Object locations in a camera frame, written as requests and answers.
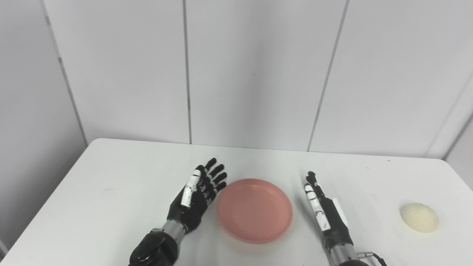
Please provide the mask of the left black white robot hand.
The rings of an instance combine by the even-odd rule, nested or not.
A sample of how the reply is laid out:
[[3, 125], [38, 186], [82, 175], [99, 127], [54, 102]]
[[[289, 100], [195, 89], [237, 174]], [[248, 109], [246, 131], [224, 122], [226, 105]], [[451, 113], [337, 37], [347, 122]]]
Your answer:
[[226, 187], [226, 180], [225, 166], [216, 158], [210, 159], [206, 165], [198, 165], [170, 204], [167, 219], [179, 222], [186, 233], [194, 231], [208, 206]]

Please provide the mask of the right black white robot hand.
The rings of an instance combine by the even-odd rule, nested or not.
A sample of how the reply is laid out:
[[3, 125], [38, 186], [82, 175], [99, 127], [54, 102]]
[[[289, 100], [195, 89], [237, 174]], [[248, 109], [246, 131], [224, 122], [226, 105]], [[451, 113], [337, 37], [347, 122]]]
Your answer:
[[327, 251], [331, 251], [335, 246], [353, 247], [348, 227], [338, 212], [335, 201], [326, 197], [313, 171], [307, 173], [304, 192], [323, 234]]

